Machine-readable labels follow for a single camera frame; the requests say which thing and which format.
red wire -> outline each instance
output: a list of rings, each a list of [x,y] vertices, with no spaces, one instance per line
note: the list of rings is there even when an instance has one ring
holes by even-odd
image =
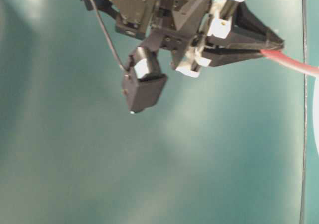
[[[264,56],[268,57],[269,59],[276,61],[279,64],[284,65],[290,69],[319,78],[318,67],[311,66],[311,65],[299,62],[297,60],[294,60],[290,58],[289,56],[286,56],[285,54],[283,54],[281,51],[262,49],[260,50],[260,52]]]

green backdrop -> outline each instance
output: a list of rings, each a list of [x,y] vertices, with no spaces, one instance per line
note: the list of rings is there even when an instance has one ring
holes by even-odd
[[[127,112],[79,0],[0,0],[0,222],[297,224],[303,76],[266,59],[170,70],[159,104]],[[303,58],[301,0],[248,0]],[[113,32],[122,59],[138,41]]]

black vertical line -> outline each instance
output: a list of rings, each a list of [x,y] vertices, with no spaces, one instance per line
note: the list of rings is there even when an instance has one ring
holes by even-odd
[[[308,62],[308,50],[307,50],[307,0],[302,0],[303,6],[303,47],[304,47],[304,63]],[[300,206],[300,224],[304,224],[305,221],[305,192],[306,192],[306,158],[307,158],[307,130],[308,130],[308,77],[304,75],[304,151],[303,151],[303,177],[302,177],[302,196]]]

teal wall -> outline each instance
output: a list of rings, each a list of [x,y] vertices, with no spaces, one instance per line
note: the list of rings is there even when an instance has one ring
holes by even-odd
[[[307,0],[308,21],[308,58],[309,63],[319,63],[319,13],[318,0]],[[305,223],[317,224],[319,222],[319,156],[316,149],[313,130],[313,99],[315,79],[308,78],[308,143],[306,165],[306,208]]]
[[[0,223],[299,223],[302,75],[260,59],[191,79],[162,52],[163,96],[132,116],[79,0],[0,1]],[[302,60],[301,0],[248,6]],[[111,36],[122,59],[138,43]]]

robotic arm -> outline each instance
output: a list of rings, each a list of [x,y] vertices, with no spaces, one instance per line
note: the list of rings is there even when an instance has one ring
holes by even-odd
[[[82,0],[92,10],[90,0]],[[167,82],[157,61],[171,52],[174,70],[198,77],[216,67],[263,57],[261,49],[281,50],[284,41],[254,16],[245,0],[94,0],[116,21],[116,31],[142,42],[124,67],[123,93],[131,113],[156,104]],[[146,37],[148,26],[150,34]]]

